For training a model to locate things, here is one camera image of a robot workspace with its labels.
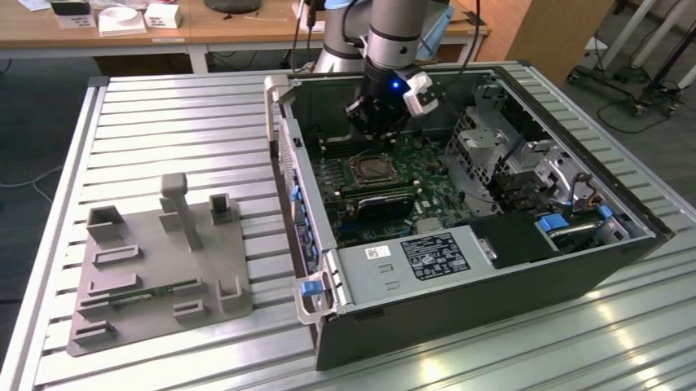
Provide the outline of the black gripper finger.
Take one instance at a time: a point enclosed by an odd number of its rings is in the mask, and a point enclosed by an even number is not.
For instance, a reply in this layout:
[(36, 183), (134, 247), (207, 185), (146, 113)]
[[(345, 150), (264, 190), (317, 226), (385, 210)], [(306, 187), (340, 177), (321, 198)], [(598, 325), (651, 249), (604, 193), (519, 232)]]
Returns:
[(369, 141), (377, 140), (376, 99), (357, 99), (348, 105), (345, 112), (350, 125)]
[(392, 143), (401, 135), (403, 130), (407, 127), (407, 117), (403, 116), (398, 120), (384, 126), (384, 132), (380, 136), (380, 140), (385, 143)]

